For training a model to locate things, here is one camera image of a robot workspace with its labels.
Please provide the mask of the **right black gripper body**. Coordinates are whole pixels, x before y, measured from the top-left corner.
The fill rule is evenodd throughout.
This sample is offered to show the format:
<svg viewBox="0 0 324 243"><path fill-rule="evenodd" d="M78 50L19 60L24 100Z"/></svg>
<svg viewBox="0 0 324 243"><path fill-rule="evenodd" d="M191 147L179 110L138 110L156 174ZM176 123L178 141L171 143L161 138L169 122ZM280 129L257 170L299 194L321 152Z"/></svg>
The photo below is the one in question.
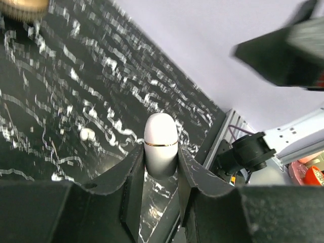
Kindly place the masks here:
<svg viewBox="0 0 324 243"><path fill-rule="evenodd" d="M323 90L323 68L294 52L287 43L293 26L310 20L317 3L299 4L282 28L236 45L233 56L273 85Z"/></svg>

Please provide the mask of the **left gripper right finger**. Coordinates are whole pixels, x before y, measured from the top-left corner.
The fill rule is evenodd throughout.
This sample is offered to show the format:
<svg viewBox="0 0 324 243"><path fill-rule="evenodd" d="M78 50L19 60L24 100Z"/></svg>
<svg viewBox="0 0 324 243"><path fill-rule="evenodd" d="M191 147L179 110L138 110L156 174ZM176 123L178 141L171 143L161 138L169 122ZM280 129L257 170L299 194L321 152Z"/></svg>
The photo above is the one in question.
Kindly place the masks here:
<svg viewBox="0 0 324 243"><path fill-rule="evenodd" d="M178 189L188 242L323 242L323 187L234 187L178 149Z"/></svg>

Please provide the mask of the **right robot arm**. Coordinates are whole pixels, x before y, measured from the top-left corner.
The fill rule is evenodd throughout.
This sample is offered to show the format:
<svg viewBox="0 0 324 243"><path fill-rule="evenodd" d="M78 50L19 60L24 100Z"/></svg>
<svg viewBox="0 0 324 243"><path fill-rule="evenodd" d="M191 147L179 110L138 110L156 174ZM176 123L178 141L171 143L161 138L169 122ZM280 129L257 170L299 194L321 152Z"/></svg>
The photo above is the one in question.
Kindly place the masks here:
<svg viewBox="0 0 324 243"><path fill-rule="evenodd" d="M233 55L278 87L323 91L323 18L313 18L317 1L304 1L283 28L235 46ZM220 175L264 169L267 160L323 129L323 107L262 132L247 132L215 157Z"/></svg>

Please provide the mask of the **white earbud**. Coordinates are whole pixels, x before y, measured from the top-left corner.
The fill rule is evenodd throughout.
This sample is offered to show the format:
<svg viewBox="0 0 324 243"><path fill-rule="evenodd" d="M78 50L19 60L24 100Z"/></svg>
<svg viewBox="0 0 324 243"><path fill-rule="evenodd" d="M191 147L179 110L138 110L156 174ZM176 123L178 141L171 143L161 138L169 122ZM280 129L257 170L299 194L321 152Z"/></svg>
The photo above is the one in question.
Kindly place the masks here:
<svg viewBox="0 0 324 243"><path fill-rule="evenodd" d="M89 128L82 128L79 137L82 141L94 141L95 140L95 132L92 129Z"/></svg>

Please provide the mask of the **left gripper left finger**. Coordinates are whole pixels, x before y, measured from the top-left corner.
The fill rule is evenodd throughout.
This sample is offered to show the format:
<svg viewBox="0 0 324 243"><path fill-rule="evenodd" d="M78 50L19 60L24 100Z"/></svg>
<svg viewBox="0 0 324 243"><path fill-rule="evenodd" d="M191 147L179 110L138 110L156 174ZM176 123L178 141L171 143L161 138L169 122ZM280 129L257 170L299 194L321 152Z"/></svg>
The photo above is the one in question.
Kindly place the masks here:
<svg viewBox="0 0 324 243"><path fill-rule="evenodd" d="M137 242L144 147L80 186L1 181L1 242Z"/></svg>

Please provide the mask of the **white earbud charging case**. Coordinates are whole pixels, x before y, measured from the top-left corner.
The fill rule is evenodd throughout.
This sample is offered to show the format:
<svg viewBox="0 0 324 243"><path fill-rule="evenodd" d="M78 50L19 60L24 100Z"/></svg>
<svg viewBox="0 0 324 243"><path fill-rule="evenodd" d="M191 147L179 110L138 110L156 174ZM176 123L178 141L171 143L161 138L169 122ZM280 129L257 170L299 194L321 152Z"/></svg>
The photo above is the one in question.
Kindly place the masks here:
<svg viewBox="0 0 324 243"><path fill-rule="evenodd" d="M156 180L174 175L177 167L178 131L173 118L166 113L151 115L144 130L145 166Z"/></svg>

